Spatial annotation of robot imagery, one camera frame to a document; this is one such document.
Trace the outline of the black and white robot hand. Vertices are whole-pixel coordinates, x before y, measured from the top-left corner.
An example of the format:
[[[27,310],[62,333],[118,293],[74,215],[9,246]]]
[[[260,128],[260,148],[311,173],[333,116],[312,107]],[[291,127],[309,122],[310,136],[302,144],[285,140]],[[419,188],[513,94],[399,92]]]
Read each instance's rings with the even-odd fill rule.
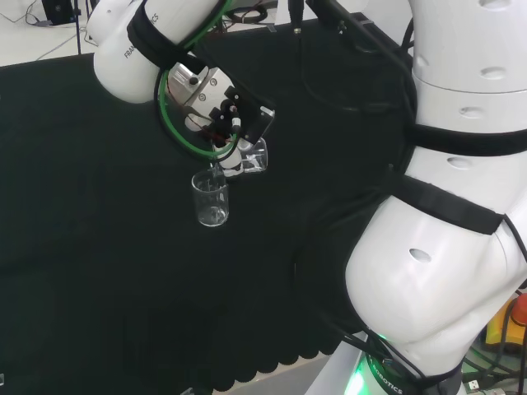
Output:
[[[228,154],[220,156],[219,169],[227,179],[233,179],[244,173],[243,152],[248,148],[250,144],[241,138],[230,156]]]

